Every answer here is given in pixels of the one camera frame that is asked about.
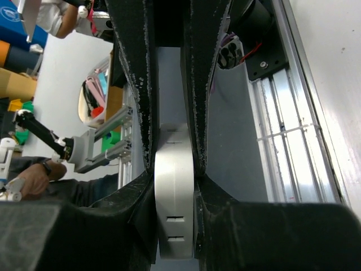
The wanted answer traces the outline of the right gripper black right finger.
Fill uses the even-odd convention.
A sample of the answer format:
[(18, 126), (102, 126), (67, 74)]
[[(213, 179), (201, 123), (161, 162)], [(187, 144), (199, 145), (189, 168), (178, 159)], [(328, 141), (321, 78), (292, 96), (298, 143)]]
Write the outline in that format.
[(359, 270), (360, 222), (339, 204), (240, 202), (195, 181), (200, 270)]

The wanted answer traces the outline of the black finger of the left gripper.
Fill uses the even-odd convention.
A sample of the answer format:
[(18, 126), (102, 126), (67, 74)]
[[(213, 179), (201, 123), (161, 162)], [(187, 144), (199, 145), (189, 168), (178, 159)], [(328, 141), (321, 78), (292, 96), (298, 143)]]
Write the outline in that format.
[(106, 1), (119, 59), (138, 114), (146, 171), (153, 171), (158, 139), (158, 69), (153, 1)]
[(230, 1), (186, 1), (180, 68), (196, 176), (205, 174), (208, 105), (216, 58)]

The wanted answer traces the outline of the operator bare hand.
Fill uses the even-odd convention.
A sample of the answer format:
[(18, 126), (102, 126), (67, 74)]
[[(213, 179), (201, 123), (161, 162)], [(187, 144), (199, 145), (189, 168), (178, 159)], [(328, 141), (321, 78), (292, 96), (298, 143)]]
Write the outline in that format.
[(25, 180), (21, 189), (22, 200), (39, 199), (51, 181), (60, 180), (66, 173), (65, 165), (51, 160), (31, 165), (18, 175)]

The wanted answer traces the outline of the white zip tie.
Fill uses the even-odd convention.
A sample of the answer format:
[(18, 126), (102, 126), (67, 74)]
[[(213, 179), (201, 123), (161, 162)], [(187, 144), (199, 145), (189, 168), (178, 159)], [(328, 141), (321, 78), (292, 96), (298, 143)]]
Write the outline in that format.
[(320, 128), (320, 125), (318, 124), (315, 124), (315, 123), (311, 123), (311, 124), (306, 124), (306, 125), (301, 125), (299, 127), (296, 127), (296, 128), (292, 128), (292, 129), (288, 129), (288, 130), (283, 130), (281, 132), (278, 132), (278, 133), (274, 133), (274, 134), (270, 134), (270, 135), (265, 135), (263, 137), (260, 137), (260, 138), (257, 138), (256, 141), (259, 142), (259, 141), (264, 141), (264, 140), (267, 140), (269, 138), (274, 138), (276, 136), (283, 136), (283, 135), (286, 135), (288, 133), (291, 133), (291, 132), (295, 132), (295, 131), (298, 131), (298, 130), (306, 130), (307, 128), (309, 127), (314, 127), (314, 128)]

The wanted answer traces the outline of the aluminium front rail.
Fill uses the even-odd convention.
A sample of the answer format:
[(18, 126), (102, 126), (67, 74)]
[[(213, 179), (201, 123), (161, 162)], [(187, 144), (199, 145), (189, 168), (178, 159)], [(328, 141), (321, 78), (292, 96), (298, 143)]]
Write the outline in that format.
[(268, 201), (349, 205), (338, 161), (327, 147), (320, 104), (301, 63), (290, 2), (273, 1), (273, 5), (288, 65), (249, 85), (257, 138), (311, 123), (320, 128), (258, 142)]

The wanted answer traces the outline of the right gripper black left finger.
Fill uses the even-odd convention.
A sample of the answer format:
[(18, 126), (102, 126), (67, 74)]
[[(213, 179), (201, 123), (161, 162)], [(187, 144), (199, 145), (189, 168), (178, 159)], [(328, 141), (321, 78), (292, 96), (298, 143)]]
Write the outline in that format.
[(1, 203), (2, 270), (150, 270), (157, 251), (153, 175), (90, 207)]

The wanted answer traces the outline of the white plug adapter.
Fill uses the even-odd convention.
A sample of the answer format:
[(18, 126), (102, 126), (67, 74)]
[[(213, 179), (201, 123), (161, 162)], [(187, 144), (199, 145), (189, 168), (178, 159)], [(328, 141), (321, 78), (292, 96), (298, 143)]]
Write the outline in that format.
[(162, 124), (155, 155), (154, 190), (160, 257), (193, 257), (194, 168), (186, 124)]

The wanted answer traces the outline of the operator dark sleeve forearm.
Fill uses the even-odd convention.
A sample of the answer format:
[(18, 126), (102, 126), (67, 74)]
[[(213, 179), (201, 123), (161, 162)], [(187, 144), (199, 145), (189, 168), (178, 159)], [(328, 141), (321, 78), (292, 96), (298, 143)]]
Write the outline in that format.
[[(31, 165), (43, 163), (50, 158), (41, 156), (15, 157), (11, 160), (9, 178), (12, 180)], [(36, 200), (63, 200), (78, 207), (89, 207), (118, 189), (118, 174), (106, 175), (90, 181), (61, 178), (51, 181), (47, 189)]]

